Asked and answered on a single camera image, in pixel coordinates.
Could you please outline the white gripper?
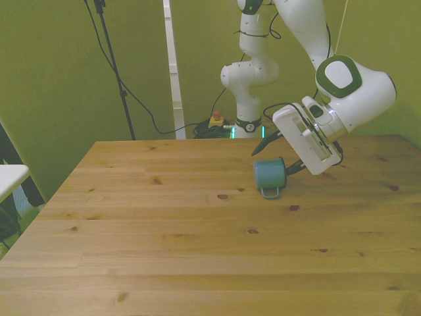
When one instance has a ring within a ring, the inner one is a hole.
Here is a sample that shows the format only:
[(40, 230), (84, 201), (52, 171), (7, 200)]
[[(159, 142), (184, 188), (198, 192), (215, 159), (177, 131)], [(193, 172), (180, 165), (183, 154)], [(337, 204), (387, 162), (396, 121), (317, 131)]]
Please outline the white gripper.
[(287, 174), (295, 174), (308, 168), (311, 174), (318, 175), (341, 161), (335, 147), (326, 144), (316, 133), (309, 117), (298, 103), (282, 107), (273, 114), (272, 120), (278, 130), (263, 138), (251, 156), (260, 153), (268, 144), (283, 135), (300, 158), (286, 168)]

